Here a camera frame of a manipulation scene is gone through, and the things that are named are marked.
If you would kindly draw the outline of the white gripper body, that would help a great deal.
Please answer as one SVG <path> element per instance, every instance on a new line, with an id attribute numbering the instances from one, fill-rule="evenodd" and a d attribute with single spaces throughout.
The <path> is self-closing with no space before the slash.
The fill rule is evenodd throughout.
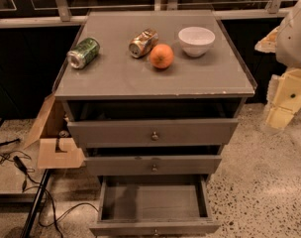
<path id="1" fill-rule="evenodd" d="M 288 67 L 301 68 L 301 0 L 282 20 L 276 36 L 276 59 Z"/>

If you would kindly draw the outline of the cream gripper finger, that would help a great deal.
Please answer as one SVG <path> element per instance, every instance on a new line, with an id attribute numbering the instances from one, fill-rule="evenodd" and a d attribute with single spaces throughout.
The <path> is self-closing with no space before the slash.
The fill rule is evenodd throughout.
<path id="1" fill-rule="evenodd" d="M 271 30 L 264 38 L 256 43 L 254 49 L 261 53 L 276 53 L 276 37 L 278 33 L 278 27 Z"/>
<path id="2" fill-rule="evenodd" d="M 273 75 L 267 90 L 265 125 L 284 129 L 301 108 L 301 69 L 288 68 L 282 75 Z"/>

